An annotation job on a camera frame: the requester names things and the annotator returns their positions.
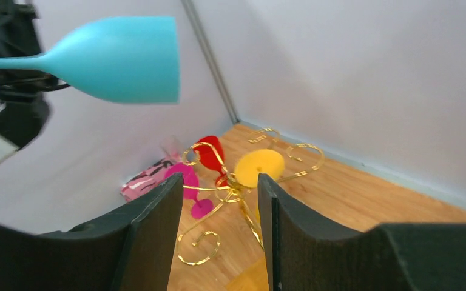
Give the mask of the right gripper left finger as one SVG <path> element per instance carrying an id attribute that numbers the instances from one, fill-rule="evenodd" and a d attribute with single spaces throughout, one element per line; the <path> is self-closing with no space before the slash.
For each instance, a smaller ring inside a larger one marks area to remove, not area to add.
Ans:
<path id="1" fill-rule="evenodd" d="M 182 205 L 174 174 L 66 232 L 0 225 L 0 290 L 166 290 Z"/>

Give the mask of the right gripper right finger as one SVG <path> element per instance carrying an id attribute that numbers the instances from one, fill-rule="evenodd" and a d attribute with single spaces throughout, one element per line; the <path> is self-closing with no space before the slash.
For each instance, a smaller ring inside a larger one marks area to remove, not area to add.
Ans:
<path id="1" fill-rule="evenodd" d="M 266 174 L 257 190 L 271 290 L 466 290 L 466 223 L 383 223 L 360 232 Z"/>

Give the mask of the pink wine glass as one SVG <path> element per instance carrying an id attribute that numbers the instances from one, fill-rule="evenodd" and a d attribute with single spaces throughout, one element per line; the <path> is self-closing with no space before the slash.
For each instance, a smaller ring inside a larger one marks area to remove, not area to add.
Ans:
<path id="1" fill-rule="evenodd" d="M 170 167 L 165 173 L 164 178 L 168 178 L 173 174 L 181 173 L 183 175 L 183 182 L 185 186 L 199 187 L 199 178 L 192 166 L 183 163 L 177 163 Z M 191 208 L 191 216 L 194 219 L 202 219 L 208 213 L 212 212 L 214 205 L 211 199 L 199 199 L 199 191 L 197 189 L 184 188 L 184 199 L 193 200 L 194 205 Z"/>

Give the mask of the yellow wine glass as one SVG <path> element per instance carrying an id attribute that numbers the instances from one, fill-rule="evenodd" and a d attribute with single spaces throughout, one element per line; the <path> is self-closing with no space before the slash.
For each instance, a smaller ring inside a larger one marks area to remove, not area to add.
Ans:
<path id="1" fill-rule="evenodd" d="M 236 163 L 236 180 L 243 186 L 256 188 L 258 175 L 267 174 L 272 179 L 281 177 L 285 169 L 283 156 L 272 149 L 259 149 L 243 155 Z"/>

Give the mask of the red wine glass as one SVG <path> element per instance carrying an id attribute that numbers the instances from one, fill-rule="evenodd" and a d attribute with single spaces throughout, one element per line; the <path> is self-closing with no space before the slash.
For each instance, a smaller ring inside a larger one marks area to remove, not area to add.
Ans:
<path id="1" fill-rule="evenodd" d="M 222 161 L 225 160 L 224 151 L 223 151 L 221 142 L 219 141 L 219 138 L 217 136 L 215 135 L 205 136 L 197 141 L 197 143 L 200 143 L 200 142 L 204 142 L 204 143 L 208 143 L 212 145 L 215 151 L 220 156 L 221 160 Z M 198 145 L 194 148 L 194 152 L 198 153 L 199 160 L 205 168 L 219 173 L 219 176 L 215 180 L 215 185 L 218 187 L 227 186 L 228 184 L 227 176 L 225 172 L 223 171 L 222 165 L 219 163 L 219 160 L 217 159 L 217 156 L 215 155 L 214 150 L 208 145 Z"/>

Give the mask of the blue wine glass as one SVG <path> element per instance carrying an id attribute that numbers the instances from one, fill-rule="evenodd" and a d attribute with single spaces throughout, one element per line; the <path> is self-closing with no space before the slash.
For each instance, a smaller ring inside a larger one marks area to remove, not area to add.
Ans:
<path id="1" fill-rule="evenodd" d="M 0 58 L 0 69 L 48 73 L 109 102 L 175 104 L 180 99 L 177 23 L 170 16 L 99 19 L 44 53 Z"/>

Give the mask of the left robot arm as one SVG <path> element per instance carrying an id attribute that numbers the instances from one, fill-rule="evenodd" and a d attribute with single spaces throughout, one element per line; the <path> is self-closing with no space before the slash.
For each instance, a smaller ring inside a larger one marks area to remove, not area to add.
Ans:
<path id="1" fill-rule="evenodd" d="M 0 1 L 0 57 L 41 53 L 32 1 Z M 50 117 L 45 92 L 65 89 L 59 79 L 35 70 L 0 69 L 0 164 L 34 141 Z"/>

